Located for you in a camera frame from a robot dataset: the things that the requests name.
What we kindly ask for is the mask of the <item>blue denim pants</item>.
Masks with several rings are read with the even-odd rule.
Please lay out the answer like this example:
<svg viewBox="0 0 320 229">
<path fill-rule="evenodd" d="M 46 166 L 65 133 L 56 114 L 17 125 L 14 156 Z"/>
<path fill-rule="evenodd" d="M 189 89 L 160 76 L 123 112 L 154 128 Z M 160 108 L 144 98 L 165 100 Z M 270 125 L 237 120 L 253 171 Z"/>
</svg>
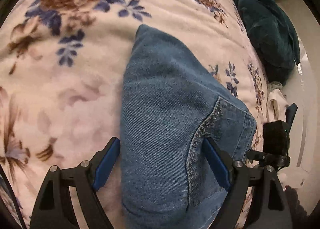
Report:
<svg viewBox="0 0 320 229">
<path fill-rule="evenodd" d="M 124 73 L 121 198 L 127 228 L 207 228 L 226 197 L 202 153 L 210 137 L 243 160 L 256 131 L 246 105 L 180 40 L 139 26 Z"/>
</svg>

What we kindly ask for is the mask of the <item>dark navy folded garment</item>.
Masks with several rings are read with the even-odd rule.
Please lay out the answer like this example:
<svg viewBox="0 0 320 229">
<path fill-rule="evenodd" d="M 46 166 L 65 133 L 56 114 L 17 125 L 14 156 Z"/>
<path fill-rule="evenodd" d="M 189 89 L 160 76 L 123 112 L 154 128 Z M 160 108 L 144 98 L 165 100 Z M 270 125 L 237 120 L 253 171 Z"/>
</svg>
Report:
<svg viewBox="0 0 320 229">
<path fill-rule="evenodd" d="M 293 125 L 293 121 L 295 119 L 297 110 L 298 110 L 298 106 L 295 103 L 292 103 L 290 106 L 286 108 L 285 115 L 286 115 L 286 122 L 289 126 L 289 131 L 291 130 L 291 127 Z"/>
</svg>

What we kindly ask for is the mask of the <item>white garment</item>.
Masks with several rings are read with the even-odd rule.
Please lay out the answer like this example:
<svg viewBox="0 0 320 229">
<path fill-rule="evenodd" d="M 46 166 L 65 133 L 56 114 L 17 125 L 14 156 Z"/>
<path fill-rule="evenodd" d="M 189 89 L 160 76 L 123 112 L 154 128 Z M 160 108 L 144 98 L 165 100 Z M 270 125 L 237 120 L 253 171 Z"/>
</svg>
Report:
<svg viewBox="0 0 320 229">
<path fill-rule="evenodd" d="M 289 104 L 281 92 L 282 84 L 273 81 L 267 85 L 268 98 L 266 104 L 266 118 L 268 122 L 286 121 L 286 109 Z"/>
</svg>

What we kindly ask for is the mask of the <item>white headboard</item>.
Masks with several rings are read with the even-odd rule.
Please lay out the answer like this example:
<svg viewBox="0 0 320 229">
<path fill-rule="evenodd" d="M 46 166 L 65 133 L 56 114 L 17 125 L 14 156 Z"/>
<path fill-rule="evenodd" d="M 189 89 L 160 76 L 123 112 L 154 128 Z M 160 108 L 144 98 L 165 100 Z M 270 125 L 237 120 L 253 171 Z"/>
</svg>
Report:
<svg viewBox="0 0 320 229">
<path fill-rule="evenodd" d="M 283 92 L 298 111 L 290 133 L 291 165 L 280 172 L 286 184 L 302 188 L 311 181 L 316 166 L 319 122 L 319 80 L 315 73 L 319 48 L 319 24 L 303 0 L 275 0 L 292 21 L 300 47 L 300 63 L 295 67 Z"/>
</svg>

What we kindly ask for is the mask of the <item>dark teal pillow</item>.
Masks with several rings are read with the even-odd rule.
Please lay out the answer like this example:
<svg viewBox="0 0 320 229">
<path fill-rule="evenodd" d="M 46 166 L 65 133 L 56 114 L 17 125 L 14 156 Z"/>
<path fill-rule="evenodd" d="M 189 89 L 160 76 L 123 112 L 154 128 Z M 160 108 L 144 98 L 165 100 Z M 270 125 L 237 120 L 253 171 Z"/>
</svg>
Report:
<svg viewBox="0 0 320 229">
<path fill-rule="evenodd" d="M 287 83 L 300 63 L 296 30 L 273 0 L 233 0 L 268 81 Z"/>
</svg>

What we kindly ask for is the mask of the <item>floral bed blanket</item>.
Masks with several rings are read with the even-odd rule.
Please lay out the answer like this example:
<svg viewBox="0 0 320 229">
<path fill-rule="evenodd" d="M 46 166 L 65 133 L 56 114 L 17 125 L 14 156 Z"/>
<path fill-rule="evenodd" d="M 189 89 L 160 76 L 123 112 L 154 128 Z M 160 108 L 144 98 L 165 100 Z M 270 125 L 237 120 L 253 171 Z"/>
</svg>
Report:
<svg viewBox="0 0 320 229">
<path fill-rule="evenodd" d="M 263 66 L 233 0 L 19 0 L 1 27 L 1 166 L 30 224 L 52 165 L 74 167 L 119 134 L 120 92 L 137 28 L 181 40 L 257 121 Z"/>
</svg>

